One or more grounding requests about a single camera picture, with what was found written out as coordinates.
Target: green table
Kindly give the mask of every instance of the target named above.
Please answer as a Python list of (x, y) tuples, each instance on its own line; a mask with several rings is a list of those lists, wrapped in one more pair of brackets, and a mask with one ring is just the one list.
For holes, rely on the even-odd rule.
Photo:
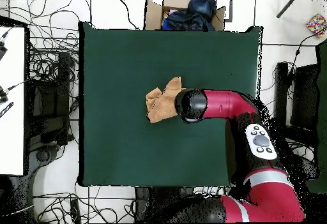
[(150, 124), (145, 96), (178, 76), (183, 87), (256, 96), (261, 35), (260, 27), (203, 33), (96, 30), (80, 23), (79, 182), (228, 186), (225, 122), (184, 124), (176, 116)]
[(317, 79), (317, 87), (320, 98), (318, 101), (317, 135), (319, 145), (315, 149), (320, 176), (316, 180), (307, 182), (311, 192), (327, 193), (327, 40), (316, 47), (317, 63), (320, 68)]

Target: white table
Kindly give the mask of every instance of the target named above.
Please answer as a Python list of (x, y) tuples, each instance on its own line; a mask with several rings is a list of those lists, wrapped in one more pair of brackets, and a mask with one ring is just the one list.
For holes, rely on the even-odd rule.
[[(8, 29), (0, 27), (0, 36)], [(4, 46), (8, 50), (0, 60), (0, 86), (7, 89), (24, 81), (24, 28), (10, 30)], [(24, 84), (8, 93), (8, 101), (0, 105), (0, 111), (10, 102), (13, 102), (13, 107), (0, 118), (0, 174), (23, 175)]]

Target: tan towel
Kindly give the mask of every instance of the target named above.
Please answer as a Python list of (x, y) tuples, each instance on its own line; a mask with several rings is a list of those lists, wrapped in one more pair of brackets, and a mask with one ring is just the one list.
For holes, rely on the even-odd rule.
[(163, 92), (156, 88), (148, 93), (146, 95), (146, 107), (148, 108), (147, 117), (150, 123), (153, 124), (176, 116), (175, 97), (184, 89), (181, 87), (181, 77), (174, 77), (168, 82)]

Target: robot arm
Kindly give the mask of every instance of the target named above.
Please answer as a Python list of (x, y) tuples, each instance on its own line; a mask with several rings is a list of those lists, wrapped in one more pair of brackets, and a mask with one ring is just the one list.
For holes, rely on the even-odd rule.
[(159, 222), (302, 221), (305, 216), (255, 105), (232, 91), (185, 89), (175, 99), (181, 120), (226, 120), (234, 142), (230, 180), (238, 197), (192, 196), (149, 220)]

